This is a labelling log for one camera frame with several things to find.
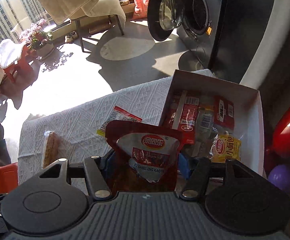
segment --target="yellow bread package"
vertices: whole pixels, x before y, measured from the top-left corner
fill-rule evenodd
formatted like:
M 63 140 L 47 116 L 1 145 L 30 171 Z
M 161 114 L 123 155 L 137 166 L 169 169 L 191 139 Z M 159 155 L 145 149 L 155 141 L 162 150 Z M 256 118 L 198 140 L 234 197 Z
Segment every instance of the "yellow bread package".
M 211 161 L 224 163 L 226 159 L 232 158 L 240 161 L 241 141 L 230 134 L 218 134 L 211 147 Z

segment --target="purple balloon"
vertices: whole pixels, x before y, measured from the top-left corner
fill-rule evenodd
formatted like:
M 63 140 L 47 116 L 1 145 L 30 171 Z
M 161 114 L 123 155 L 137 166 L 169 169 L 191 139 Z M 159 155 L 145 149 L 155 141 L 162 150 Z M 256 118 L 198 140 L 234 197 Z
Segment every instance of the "purple balloon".
M 284 192 L 290 191 L 290 169 L 284 165 L 278 165 L 269 173 L 268 181 Z

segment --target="front-loading washing machine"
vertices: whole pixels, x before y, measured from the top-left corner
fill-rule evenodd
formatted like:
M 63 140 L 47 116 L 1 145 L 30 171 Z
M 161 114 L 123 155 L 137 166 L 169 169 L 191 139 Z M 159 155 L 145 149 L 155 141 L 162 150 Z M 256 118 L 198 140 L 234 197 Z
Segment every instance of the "front-loading washing machine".
M 157 41 L 173 29 L 204 68 L 239 83 L 265 32 L 274 0 L 149 0 Z

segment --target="red snack bag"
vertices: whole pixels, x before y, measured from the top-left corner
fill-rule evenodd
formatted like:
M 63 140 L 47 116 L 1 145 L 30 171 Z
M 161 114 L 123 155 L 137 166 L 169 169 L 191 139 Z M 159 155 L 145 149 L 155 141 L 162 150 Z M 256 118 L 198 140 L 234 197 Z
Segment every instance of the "red snack bag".
M 176 92 L 163 127 L 183 132 L 183 143 L 195 143 L 195 123 L 198 114 L 199 98 L 195 93 Z
M 134 1 L 135 1 L 135 9 L 133 19 L 146 18 L 149 0 L 134 0 Z
M 215 96 L 214 124 L 234 130 L 234 104 L 221 96 Z
M 107 125 L 105 137 L 117 155 L 116 171 L 107 181 L 112 192 L 175 189 L 181 132 L 114 120 Z

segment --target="potted plant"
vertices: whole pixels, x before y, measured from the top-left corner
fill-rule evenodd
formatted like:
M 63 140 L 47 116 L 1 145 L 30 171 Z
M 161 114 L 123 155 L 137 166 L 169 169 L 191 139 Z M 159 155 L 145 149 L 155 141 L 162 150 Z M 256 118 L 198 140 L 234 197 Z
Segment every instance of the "potted plant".
M 52 31 L 45 32 L 43 25 L 46 24 L 45 19 L 40 19 L 36 23 L 32 23 L 29 29 L 22 31 L 20 41 L 26 41 L 29 44 L 29 51 L 36 51 L 40 59 L 47 58 L 54 50 L 52 40 Z

